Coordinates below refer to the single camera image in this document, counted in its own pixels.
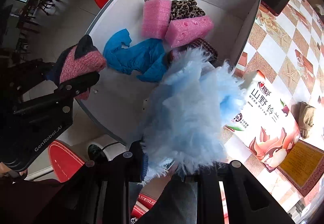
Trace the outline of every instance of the brown knitted fabric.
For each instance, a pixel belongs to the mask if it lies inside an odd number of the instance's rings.
[[[209,44],[206,40],[203,38],[197,38],[196,40],[192,41],[188,45],[186,45],[187,48],[202,48],[203,50],[206,51],[206,54],[209,55],[209,62],[213,62],[217,60],[218,53],[217,51],[213,48],[211,44]]]

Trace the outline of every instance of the white box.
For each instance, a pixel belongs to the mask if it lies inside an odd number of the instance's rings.
[[[251,31],[260,0],[196,0],[214,22],[206,40],[218,51],[219,59],[229,59],[235,66]],[[141,37],[144,0],[109,0],[99,12],[87,34],[103,52],[108,39],[127,29],[132,45],[145,40]],[[105,68],[99,82],[92,88],[87,101],[79,101],[85,112],[107,134],[129,144],[136,140],[129,134],[137,127],[143,112],[143,101],[156,84],[141,82],[130,76]]]

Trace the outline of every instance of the screw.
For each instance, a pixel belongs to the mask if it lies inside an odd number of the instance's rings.
[[[235,161],[232,162],[232,166],[233,166],[233,167],[239,168],[239,167],[241,167],[241,165],[242,165],[242,164],[241,164],[241,162],[239,162],[239,161],[236,161],[236,160],[235,160]]]
[[[62,110],[63,110],[63,112],[68,113],[70,111],[70,107],[69,106],[64,106],[62,108]]]
[[[123,153],[123,156],[125,158],[131,158],[133,156],[133,154],[132,154],[132,152],[125,152],[125,153]]]
[[[89,160],[85,163],[86,167],[93,167],[95,165],[95,162],[93,160]]]

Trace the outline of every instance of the yellow label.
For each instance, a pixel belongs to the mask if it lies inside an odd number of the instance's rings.
[[[280,164],[291,179],[302,188],[322,159],[324,153],[298,141]]]

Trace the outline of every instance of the brown cloth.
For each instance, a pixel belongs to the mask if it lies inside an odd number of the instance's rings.
[[[314,112],[316,108],[305,102],[300,103],[298,126],[303,139],[310,137],[310,130],[314,125]]]

